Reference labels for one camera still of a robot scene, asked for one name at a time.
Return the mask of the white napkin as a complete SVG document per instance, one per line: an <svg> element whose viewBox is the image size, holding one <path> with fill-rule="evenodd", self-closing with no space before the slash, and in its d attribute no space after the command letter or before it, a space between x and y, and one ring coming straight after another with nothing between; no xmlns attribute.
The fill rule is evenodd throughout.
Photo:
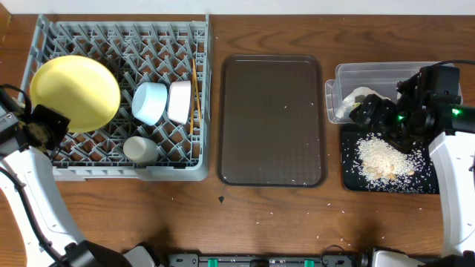
<svg viewBox="0 0 475 267"><path fill-rule="evenodd" d="M363 102L363 100L370 94L375 94L381 99L387 99L387 97L382 96L381 94L369 89L368 87L359 87L342 100L341 105L336 109L335 116L339 119L343 119L344 117L349 116L353 108L359 106Z"/></svg>

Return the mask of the wooden chopstick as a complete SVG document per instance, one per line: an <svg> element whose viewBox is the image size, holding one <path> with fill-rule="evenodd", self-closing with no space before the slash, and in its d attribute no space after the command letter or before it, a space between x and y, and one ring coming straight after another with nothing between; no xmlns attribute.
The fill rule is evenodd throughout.
<svg viewBox="0 0 475 267"><path fill-rule="evenodd" d="M196 59L193 59L193 85L194 85L194 94L196 95L197 111L198 111L198 122L201 126L201 106L200 106L200 94L198 90L198 80L197 80L197 64Z"/></svg>
<svg viewBox="0 0 475 267"><path fill-rule="evenodd" d="M192 77L191 77L191 112L190 112L190 134L194 134L194 112L195 112L195 97L197 92L197 66L196 60L192 59Z"/></svg>

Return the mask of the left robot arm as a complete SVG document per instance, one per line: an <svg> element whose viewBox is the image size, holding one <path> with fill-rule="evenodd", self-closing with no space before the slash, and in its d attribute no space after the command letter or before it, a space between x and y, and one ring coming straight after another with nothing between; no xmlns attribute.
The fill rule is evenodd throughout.
<svg viewBox="0 0 475 267"><path fill-rule="evenodd" d="M28 266L159 266L144 245L122 254L85 239L62 199L50 152L69 119L28 96L20 105L1 86L1 190L21 232Z"/></svg>

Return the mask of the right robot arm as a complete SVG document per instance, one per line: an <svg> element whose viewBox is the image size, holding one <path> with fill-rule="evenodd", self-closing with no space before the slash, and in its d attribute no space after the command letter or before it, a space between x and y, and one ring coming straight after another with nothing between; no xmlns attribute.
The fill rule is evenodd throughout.
<svg viewBox="0 0 475 267"><path fill-rule="evenodd" d="M357 125L383 134L397 150L428 146L439 184L442 256L432 266L474 265L474 108L462 105L458 60L422 67L398 82L391 102L370 94L350 112Z"/></svg>

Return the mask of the light blue bowl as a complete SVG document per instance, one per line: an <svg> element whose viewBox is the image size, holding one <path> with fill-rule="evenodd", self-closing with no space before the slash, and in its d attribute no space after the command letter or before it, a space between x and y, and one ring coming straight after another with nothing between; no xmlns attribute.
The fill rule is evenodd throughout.
<svg viewBox="0 0 475 267"><path fill-rule="evenodd" d="M163 115L167 100L168 91L164 84L145 82L135 91L132 114L147 125L155 125Z"/></svg>

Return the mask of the small white cup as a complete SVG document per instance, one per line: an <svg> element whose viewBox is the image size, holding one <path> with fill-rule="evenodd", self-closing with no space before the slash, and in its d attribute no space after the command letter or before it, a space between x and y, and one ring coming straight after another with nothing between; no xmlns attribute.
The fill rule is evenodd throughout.
<svg viewBox="0 0 475 267"><path fill-rule="evenodd" d="M159 156L157 144L141 136L126 139L123 152L132 162L138 165L153 165Z"/></svg>

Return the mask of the yellow plate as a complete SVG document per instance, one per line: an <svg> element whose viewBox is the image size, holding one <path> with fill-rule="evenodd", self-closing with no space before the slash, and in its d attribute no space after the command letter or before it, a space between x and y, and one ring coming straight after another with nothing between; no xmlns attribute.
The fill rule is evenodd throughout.
<svg viewBox="0 0 475 267"><path fill-rule="evenodd" d="M68 118L72 133L107 125L121 100L112 72L84 56L60 56L43 64L31 79L29 95L35 106L43 105Z"/></svg>

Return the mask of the pale pink bowl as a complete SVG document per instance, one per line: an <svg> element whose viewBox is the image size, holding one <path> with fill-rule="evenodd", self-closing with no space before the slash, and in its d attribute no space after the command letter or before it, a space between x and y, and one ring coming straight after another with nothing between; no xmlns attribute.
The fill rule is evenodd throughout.
<svg viewBox="0 0 475 267"><path fill-rule="evenodd" d="M170 120L186 124L191 105L191 82L172 82L169 88L168 117Z"/></svg>

